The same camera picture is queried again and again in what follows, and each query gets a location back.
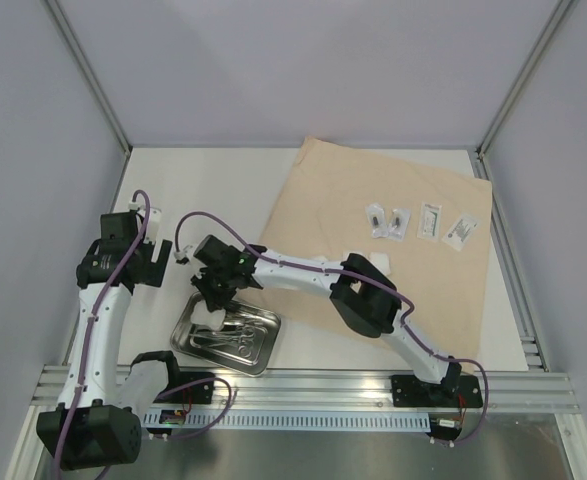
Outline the left aluminium frame post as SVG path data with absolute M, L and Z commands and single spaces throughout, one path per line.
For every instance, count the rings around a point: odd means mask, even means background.
M 78 68 L 80 75 L 89 89 L 92 98 L 95 100 L 112 136 L 118 143 L 120 150 L 125 157 L 129 158 L 131 156 L 132 145 L 127 138 L 124 128 L 122 127 L 111 102 L 102 88 L 91 62 L 82 47 L 80 39 L 65 12 L 62 2 L 58 0 L 43 0 L 42 5 L 61 36 L 72 61 Z

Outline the aluminium mounting rail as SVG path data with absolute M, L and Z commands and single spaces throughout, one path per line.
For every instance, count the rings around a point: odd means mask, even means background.
M 237 392 L 236 407 L 257 410 L 390 410 L 392 373 L 385 370 L 268 369 L 259 377 L 213 368 Z M 569 377 L 543 371 L 490 372 L 490 413 L 574 414 Z

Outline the steel hemostat forceps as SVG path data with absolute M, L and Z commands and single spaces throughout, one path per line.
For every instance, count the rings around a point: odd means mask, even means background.
M 234 355 L 248 358 L 251 356 L 256 335 L 252 339 L 237 340 L 226 337 L 221 331 L 197 331 L 192 334 L 192 338 L 200 347 L 227 349 L 233 351 Z
M 222 356 L 251 363 L 258 355 L 264 340 L 264 329 L 257 326 L 234 326 L 230 330 L 213 333 L 207 339 L 210 349 Z

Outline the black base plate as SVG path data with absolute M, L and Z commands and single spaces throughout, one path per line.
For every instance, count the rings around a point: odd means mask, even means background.
M 159 404 L 210 405 L 215 375 L 209 371 L 178 371 L 168 377 L 166 387 L 153 399 Z
M 477 377 L 461 375 L 439 384 L 423 382 L 409 374 L 390 377 L 393 406 L 411 408 L 482 408 L 484 399 Z

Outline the right aluminium frame post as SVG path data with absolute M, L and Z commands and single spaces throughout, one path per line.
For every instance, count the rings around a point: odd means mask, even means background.
M 476 148 L 477 156 L 480 159 L 483 159 L 489 152 L 492 144 L 506 124 L 508 118 L 515 110 L 520 98 L 540 67 L 547 51 L 555 41 L 557 35 L 577 4 L 578 1 L 576 0 L 560 0 L 555 3 L 549 18 L 543 25 L 540 33 L 537 35 L 531 50 L 527 54 L 505 98 L 501 102 L 497 113 L 491 120 L 485 134 Z

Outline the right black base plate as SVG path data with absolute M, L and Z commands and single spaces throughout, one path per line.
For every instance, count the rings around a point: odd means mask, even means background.
M 411 408 L 482 408 L 484 399 L 477 377 L 461 375 L 439 384 L 423 382 L 409 374 L 390 377 L 393 406 Z

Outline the stainless steel tray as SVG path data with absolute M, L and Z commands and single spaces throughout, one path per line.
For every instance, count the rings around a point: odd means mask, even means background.
M 194 293 L 170 337 L 171 347 L 182 354 L 209 361 L 242 374 L 256 377 L 268 366 L 281 328 L 281 317 L 240 301 L 232 301 L 220 328 L 196 324 L 193 313 L 206 304 Z

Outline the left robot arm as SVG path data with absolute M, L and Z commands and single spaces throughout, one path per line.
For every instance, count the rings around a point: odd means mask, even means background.
M 79 322 L 69 371 L 55 409 L 36 424 L 57 474 L 134 462 L 142 416 L 155 397 L 170 401 L 181 392 L 183 378 L 168 351 L 138 355 L 124 384 L 116 382 L 134 289 L 163 283 L 172 244 L 156 239 L 160 220 L 159 209 L 139 205 L 102 215 L 101 235 L 76 268 Z

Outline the long steel hemostat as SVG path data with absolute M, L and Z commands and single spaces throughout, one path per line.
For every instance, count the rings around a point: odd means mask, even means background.
M 224 321 L 221 332 L 230 339 L 252 339 L 256 335 L 256 326 L 251 319 L 231 317 Z

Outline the beige cloth drape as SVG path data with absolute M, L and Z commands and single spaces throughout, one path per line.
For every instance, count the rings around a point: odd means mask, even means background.
M 441 205 L 437 243 L 417 238 L 423 202 Z M 411 218 L 402 242 L 373 238 L 365 208 Z M 480 344 L 489 264 L 492 185 L 473 175 L 466 152 L 362 150 L 308 137 L 298 151 L 259 244 L 302 258 L 342 261 L 348 252 L 387 254 L 390 279 L 416 306 L 408 320 L 423 340 L 455 357 Z M 461 214 L 479 226 L 458 252 L 442 237 Z

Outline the clear blister packet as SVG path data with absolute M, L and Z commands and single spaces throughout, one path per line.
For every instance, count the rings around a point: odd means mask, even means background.
M 411 211 L 406 208 L 396 208 L 392 210 L 391 218 L 388 224 L 388 235 L 392 240 L 402 242 L 406 236 L 406 231 L 411 218 Z
M 371 228 L 371 236 L 377 238 L 388 237 L 388 225 L 384 208 L 378 203 L 372 203 L 365 208 L 366 216 Z

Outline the aluminium frame post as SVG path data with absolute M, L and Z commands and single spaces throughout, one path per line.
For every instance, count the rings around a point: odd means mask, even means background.
M 476 148 L 477 156 L 480 159 L 483 159 L 489 152 L 492 144 L 506 124 L 508 118 L 515 110 L 520 98 L 540 67 L 547 51 L 555 41 L 557 35 L 577 4 L 578 1 L 576 0 L 560 0 L 555 3 L 549 18 L 543 25 L 540 33 L 537 35 L 531 50 L 527 54 L 505 98 L 501 102 L 497 113 L 491 120 L 485 134 Z
M 91 62 L 82 47 L 80 39 L 65 12 L 62 2 L 58 0 L 43 0 L 42 5 L 61 36 L 72 61 L 78 68 L 80 75 L 89 89 L 92 98 L 95 100 L 112 136 L 118 143 L 120 150 L 125 157 L 129 158 L 131 156 L 132 145 L 127 138 L 124 128 L 122 127 L 111 102 L 102 88 Z

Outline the green white suture packet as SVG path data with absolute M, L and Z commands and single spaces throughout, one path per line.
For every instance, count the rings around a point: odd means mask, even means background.
M 441 205 L 423 202 L 420 209 L 417 238 L 437 243 L 442 221 Z

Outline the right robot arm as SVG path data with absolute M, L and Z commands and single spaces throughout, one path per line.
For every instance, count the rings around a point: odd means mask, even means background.
M 351 253 L 342 262 L 290 257 L 264 246 L 240 250 L 213 235 L 184 250 L 197 273 L 191 283 L 210 312 L 226 309 L 244 289 L 284 289 L 328 299 L 356 334 L 381 339 L 412 368 L 425 396 L 448 404 L 460 392 L 461 367 L 425 343 L 407 317 L 414 305 L 368 259 Z

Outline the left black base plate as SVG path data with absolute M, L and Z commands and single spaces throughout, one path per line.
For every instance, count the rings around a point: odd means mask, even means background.
M 168 377 L 166 387 L 153 399 L 159 404 L 210 405 L 215 375 L 209 371 L 178 371 Z

